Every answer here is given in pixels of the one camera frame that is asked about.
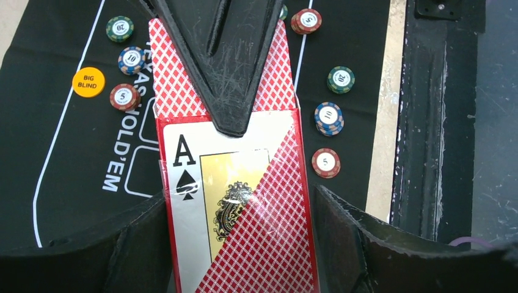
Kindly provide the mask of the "pink playing card box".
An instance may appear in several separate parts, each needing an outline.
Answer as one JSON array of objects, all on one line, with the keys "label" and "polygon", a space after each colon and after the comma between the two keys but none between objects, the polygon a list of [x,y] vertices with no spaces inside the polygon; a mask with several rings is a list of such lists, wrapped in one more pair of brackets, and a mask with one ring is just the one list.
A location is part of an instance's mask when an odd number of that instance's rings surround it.
[{"label": "pink playing card box", "polygon": [[240,138],[216,130],[162,22],[148,28],[177,291],[318,292],[285,24]]}]

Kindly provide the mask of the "blue poker chip top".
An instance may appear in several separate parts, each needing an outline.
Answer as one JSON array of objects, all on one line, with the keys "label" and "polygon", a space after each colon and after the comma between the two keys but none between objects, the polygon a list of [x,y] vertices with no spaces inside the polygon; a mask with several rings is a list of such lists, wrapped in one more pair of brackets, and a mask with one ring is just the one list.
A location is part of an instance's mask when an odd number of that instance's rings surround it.
[{"label": "blue poker chip top", "polygon": [[138,46],[126,47],[118,58],[119,70],[128,76],[137,74],[144,67],[146,61],[144,50]]}]

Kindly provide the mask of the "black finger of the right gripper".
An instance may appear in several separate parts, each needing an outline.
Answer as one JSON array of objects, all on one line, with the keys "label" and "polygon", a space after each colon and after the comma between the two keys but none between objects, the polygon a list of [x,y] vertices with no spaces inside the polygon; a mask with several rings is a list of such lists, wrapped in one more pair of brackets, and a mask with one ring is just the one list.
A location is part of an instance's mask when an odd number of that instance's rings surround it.
[{"label": "black finger of the right gripper", "polygon": [[281,1],[144,1],[164,24],[211,121],[168,136],[264,136],[275,113],[253,112]]}]

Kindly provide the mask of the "red poker chip top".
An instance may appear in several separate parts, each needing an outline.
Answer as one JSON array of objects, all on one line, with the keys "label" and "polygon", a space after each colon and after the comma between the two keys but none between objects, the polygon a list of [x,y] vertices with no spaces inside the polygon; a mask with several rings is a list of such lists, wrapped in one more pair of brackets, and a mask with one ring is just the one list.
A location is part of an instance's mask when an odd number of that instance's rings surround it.
[{"label": "red poker chip top", "polygon": [[116,85],[109,95],[110,104],[120,111],[131,111],[140,104],[140,93],[131,84]]}]

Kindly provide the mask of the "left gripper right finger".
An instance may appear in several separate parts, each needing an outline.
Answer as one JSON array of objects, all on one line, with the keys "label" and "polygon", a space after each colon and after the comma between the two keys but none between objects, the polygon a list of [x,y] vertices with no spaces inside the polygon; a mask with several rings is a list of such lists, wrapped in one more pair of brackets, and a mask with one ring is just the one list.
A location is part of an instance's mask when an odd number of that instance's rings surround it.
[{"label": "left gripper right finger", "polygon": [[516,292],[517,244],[467,250],[389,225],[327,187],[313,191],[325,292]]}]

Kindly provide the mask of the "orange round button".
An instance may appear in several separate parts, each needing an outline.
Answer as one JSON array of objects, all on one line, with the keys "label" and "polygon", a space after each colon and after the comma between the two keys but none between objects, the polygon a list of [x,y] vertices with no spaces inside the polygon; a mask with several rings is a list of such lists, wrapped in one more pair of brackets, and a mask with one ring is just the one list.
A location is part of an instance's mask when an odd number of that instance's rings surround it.
[{"label": "orange round button", "polygon": [[85,67],[75,73],[72,79],[73,91],[83,98],[98,96],[106,85],[104,74],[95,67]]}]

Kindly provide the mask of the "blue poker chip stack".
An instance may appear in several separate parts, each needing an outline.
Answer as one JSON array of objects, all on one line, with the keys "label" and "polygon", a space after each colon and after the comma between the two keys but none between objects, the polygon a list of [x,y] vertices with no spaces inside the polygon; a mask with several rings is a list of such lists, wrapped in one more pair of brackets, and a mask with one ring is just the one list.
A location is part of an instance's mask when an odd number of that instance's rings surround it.
[{"label": "blue poker chip stack", "polygon": [[345,125],[340,107],[332,102],[319,104],[314,112],[314,120],[317,130],[328,137],[339,134]]}]

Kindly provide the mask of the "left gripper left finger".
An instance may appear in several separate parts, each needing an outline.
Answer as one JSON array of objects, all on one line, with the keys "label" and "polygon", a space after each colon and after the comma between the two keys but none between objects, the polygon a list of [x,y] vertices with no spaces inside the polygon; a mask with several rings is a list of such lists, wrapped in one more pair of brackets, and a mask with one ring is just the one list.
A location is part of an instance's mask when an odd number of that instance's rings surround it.
[{"label": "left gripper left finger", "polygon": [[167,292],[171,273],[161,193],[47,247],[1,252],[1,292]]}]

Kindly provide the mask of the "green poker chip stack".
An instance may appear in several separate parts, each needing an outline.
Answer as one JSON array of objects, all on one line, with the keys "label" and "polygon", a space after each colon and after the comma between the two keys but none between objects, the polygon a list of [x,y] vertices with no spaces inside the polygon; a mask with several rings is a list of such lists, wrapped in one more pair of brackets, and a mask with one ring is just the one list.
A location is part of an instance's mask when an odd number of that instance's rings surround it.
[{"label": "green poker chip stack", "polygon": [[327,87],[336,94],[349,92],[355,81],[354,73],[346,66],[336,66],[327,75]]}]

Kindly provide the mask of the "red poker chip stack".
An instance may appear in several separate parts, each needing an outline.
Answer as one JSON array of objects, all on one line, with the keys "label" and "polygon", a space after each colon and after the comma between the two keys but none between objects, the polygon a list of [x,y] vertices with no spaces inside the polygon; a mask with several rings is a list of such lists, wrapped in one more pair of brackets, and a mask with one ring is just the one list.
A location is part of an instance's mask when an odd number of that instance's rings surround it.
[{"label": "red poker chip stack", "polygon": [[318,176],[329,179],[339,174],[341,162],[334,150],[320,148],[312,156],[312,167]]}]

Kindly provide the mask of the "green poker chip top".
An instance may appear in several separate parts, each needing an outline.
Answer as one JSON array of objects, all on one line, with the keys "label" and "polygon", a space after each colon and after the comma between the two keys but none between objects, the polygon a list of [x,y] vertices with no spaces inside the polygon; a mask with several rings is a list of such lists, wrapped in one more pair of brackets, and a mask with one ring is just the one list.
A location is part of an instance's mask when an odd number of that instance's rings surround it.
[{"label": "green poker chip top", "polygon": [[106,25],[106,35],[113,42],[121,43],[129,39],[134,32],[134,23],[127,16],[112,17]]}]

